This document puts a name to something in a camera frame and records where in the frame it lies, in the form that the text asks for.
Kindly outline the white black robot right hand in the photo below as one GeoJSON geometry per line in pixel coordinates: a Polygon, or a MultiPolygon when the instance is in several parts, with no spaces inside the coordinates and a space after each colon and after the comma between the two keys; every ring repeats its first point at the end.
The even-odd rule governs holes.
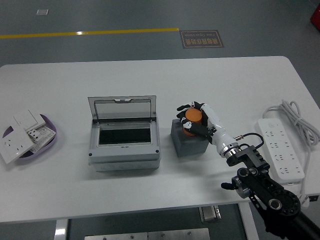
{"type": "Polygon", "coordinates": [[[184,130],[188,133],[205,137],[212,145],[216,146],[218,154],[223,158],[229,158],[240,151],[238,142],[226,132],[226,128],[213,109],[205,103],[192,101],[177,108],[176,115],[184,130]],[[202,116],[201,123],[193,123],[187,118],[187,111],[199,110],[202,116]]]}

